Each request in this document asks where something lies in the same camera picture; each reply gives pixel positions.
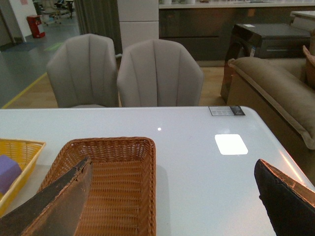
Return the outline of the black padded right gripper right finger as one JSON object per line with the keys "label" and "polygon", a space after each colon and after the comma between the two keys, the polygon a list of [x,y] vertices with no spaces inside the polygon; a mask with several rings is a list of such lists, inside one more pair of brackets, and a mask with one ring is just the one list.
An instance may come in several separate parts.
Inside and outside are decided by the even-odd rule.
{"label": "black padded right gripper right finger", "polygon": [[254,178],[271,225],[278,236],[315,234],[315,192],[263,159]]}

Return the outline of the brown padded right gripper left finger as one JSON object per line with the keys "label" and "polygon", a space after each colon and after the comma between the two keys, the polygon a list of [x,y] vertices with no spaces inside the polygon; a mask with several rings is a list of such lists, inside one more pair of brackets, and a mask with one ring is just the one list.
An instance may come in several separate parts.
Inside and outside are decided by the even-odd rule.
{"label": "brown padded right gripper left finger", "polygon": [[72,236],[88,199],[93,164],[84,158],[0,219],[2,236]]}

